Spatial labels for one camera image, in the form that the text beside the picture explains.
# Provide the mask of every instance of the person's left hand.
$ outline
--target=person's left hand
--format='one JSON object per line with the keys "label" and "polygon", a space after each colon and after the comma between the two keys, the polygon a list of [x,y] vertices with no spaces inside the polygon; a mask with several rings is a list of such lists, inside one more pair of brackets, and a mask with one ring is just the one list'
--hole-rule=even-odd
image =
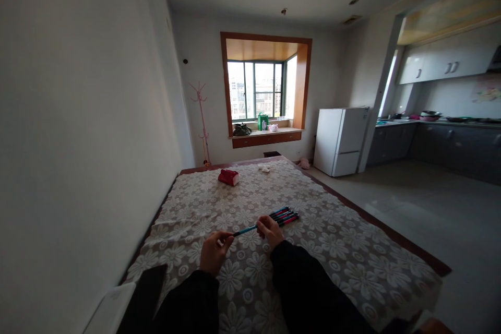
{"label": "person's left hand", "polygon": [[226,259],[226,253],[230,249],[235,238],[231,232],[213,232],[204,241],[200,254],[200,270],[211,274],[214,278],[219,274],[219,269]]}

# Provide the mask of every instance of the air vent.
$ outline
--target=air vent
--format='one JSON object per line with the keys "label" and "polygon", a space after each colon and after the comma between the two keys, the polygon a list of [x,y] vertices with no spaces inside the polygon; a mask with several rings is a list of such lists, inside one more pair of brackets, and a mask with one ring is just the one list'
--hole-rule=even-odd
{"label": "air vent", "polygon": [[353,15],[350,18],[348,18],[346,21],[343,21],[342,24],[343,25],[351,25],[352,23],[357,21],[359,18],[362,18],[362,16]]}

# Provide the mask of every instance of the gray tile floor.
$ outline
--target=gray tile floor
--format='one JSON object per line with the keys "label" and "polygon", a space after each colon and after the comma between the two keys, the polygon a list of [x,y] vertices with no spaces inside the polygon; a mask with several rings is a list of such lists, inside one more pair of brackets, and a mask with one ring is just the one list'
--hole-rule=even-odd
{"label": "gray tile floor", "polygon": [[434,313],[454,333],[501,332],[501,186],[399,161],[362,174],[308,173],[452,269]]}

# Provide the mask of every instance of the upper cabinet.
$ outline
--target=upper cabinet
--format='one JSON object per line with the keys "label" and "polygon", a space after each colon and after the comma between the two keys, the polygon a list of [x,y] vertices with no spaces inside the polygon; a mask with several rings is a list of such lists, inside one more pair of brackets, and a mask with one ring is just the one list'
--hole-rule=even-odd
{"label": "upper cabinet", "polygon": [[402,60],[399,83],[485,73],[500,44],[501,22],[496,22],[410,48]]}
{"label": "upper cabinet", "polygon": [[424,60],[428,52],[428,44],[409,49],[405,52],[402,60],[401,84],[410,84],[412,82],[423,81]]}

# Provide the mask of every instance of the bed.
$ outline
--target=bed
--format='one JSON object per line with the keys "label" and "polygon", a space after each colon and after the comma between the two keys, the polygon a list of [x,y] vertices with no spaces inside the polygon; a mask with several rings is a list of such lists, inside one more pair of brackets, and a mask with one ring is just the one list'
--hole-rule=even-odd
{"label": "bed", "polygon": [[[260,166],[271,171],[264,173]],[[221,168],[238,171],[240,183],[231,187],[219,182]],[[395,318],[408,321],[424,309],[433,310],[450,268],[285,157],[183,170],[124,283],[137,281],[146,269],[167,265],[160,304],[197,269],[202,243],[211,232],[238,231],[283,206],[301,215],[283,228],[285,239],[320,261],[376,331]],[[218,276],[221,332],[231,327],[287,332],[268,253],[256,231],[233,242]]]}

